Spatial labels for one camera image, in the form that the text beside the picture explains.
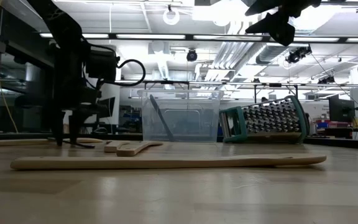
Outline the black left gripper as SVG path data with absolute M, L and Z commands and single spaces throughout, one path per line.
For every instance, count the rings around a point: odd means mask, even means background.
M 101 91 L 92 88 L 58 88 L 53 91 L 51 100 L 52 134 L 58 146 L 63 144 L 63 119 L 65 112 L 62 110 L 77 110 L 82 106 L 90 106 L 101 97 Z M 81 126 L 85 122 L 84 113 L 73 111 L 70 115 L 70 143 L 77 145 L 77 138 Z

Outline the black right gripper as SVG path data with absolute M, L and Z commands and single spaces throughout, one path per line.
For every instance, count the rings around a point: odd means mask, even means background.
M 267 33 L 277 43 L 288 46 L 295 36 L 295 28 L 288 23 L 289 17 L 299 17 L 307 7 L 319 7 L 321 0 L 256 0 L 245 12 L 246 16 L 260 14 L 275 7 L 283 6 L 286 15 L 279 13 L 267 15 L 246 29 L 247 34 Z

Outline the slim black plastic utensil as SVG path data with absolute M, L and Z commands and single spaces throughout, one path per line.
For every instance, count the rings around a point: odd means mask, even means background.
M 170 131 L 166 121 L 164 120 L 162 112 L 161 112 L 160 108 L 158 107 L 158 104 L 157 104 L 157 102 L 156 102 L 156 100 L 155 100 L 153 95 L 150 95 L 150 102 L 151 102 L 152 106 L 154 107 L 154 110 L 156 111 L 158 117 L 160 118 L 160 120 L 162 122 L 162 125 L 164 127 L 164 130 L 165 130 L 165 132 L 167 134 L 167 137 L 168 137 L 169 141 L 173 142 L 175 140 L 174 137 L 173 137 L 173 134 Z
M 78 147 L 82 147 L 85 149 L 94 149 L 95 148 L 95 146 L 86 145 L 86 144 L 82 144 L 82 143 L 78 143 L 78 142 L 71 142 L 71 141 L 65 141 L 65 140 L 63 140 L 62 142 L 66 143 L 66 144 L 70 144 L 71 146 L 78 146 Z

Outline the slotted wooden spatula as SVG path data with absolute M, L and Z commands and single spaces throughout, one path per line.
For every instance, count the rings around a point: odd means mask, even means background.
M 322 154 L 251 154 L 226 157 L 19 157 L 14 170 L 186 169 L 215 167 L 307 166 L 324 162 Z

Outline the black computer monitor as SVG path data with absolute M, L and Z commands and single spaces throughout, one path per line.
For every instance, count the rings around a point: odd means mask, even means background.
M 98 104 L 101 106 L 99 117 L 110 118 L 114 111 L 115 97 L 111 97 L 105 100 L 99 100 Z
M 329 98 L 329 118 L 331 121 L 352 122 L 355 116 L 355 105 L 351 100 L 336 97 Z

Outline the teal and steel box grater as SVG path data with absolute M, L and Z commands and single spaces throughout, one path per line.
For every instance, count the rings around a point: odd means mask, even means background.
M 225 143 L 301 144 L 310 124 L 297 97 L 236 106 L 219 112 Z

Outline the clear plastic bin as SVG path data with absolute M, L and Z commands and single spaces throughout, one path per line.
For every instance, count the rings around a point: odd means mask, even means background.
M 174 142 L 215 142 L 218 137 L 219 90 L 139 90 L 142 135 L 145 141 L 169 141 L 150 102 L 153 95 Z

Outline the silver ventilation duct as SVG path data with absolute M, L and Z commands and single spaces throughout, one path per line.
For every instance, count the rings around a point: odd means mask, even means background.
M 289 47 L 275 44 L 267 44 L 265 48 L 257 54 L 255 62 L 258 65 L 268 65 L 274 63 L 279 57 L 287 53 Z

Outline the long ceiling light rail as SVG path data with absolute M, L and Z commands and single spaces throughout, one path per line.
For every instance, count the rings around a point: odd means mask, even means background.
M 96 40 L 185 40 L 208 42 L 275 42 L 268 35 L 226 35 L 226 34 L 115 34 L 88 33 L 86 39 Z M 293 43 L 317 44 L 358 44 L 358 37 L 323 37 L 315 35 L 298 35 Z

